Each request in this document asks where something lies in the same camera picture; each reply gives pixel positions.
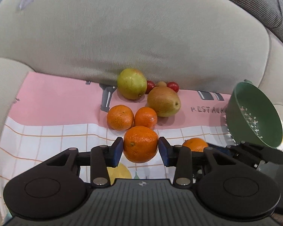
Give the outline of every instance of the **green basket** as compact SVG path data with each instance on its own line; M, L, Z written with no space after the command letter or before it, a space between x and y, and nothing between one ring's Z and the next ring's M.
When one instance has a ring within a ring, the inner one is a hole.
M283 130L277 110L250 81L234 88L226 110L226 122L236 143L241 141L277 148Z

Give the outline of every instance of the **silver screw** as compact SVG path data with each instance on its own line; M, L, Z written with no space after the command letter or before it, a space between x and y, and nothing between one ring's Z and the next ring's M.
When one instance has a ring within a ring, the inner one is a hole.
M93 183L96 185L105 185L108 182L108 180L104 177L97 177L93 180Z
M185 185L189 185L191 183L191 180L186 177L180 177L176 179L176 183L185 186Z

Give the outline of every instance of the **sofa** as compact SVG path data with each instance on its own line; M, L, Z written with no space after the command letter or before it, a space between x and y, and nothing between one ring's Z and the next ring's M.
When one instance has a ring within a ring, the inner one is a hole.
M226 94L248 79L283 120L276 34L235 0L2 0L0 136L32 71L114 84L134 67L153 81Z

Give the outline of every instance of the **grid pattern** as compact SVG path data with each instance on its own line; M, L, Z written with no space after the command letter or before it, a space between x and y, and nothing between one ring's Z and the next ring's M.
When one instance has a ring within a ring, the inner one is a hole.
M195 126L180 129L155 130L165 137L171 145L182 144L192 137L199 137L219 146L234 144L228 129L224 127ZM112 145L118 132L96 124L77 124L61 126L24 126L7 118L0 141L0 211L2 217L7 213L3 200L3 189L13 177L40 164L50 157L76 147L79 152L90 151L94 146ZM175 167L165 167L157 155L149 162L136 164L122 155L120 162L130 171L132 178L137 173L140 179L169 178L173 181ZM90 167L81 167L80 178L90 182Z

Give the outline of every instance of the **orange fruit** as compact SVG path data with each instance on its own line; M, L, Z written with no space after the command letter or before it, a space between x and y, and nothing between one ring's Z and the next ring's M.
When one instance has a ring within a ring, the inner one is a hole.
M107 114L107 124L117 131L124 131L132 127L134 114L132 110L125 105L116 105L112 107Z
M150 161L157 153L158 135L148 127L135 126L124 135L124 155L133 163Z
M136 126L144 126L150 129L154 129L157 123L157 114L155 110L149 107L140 108L134 117L134 124Z
M183 146L189 147L192 151L203 152L203 149L208 147L208 144L201 138L191 138L186 140Z

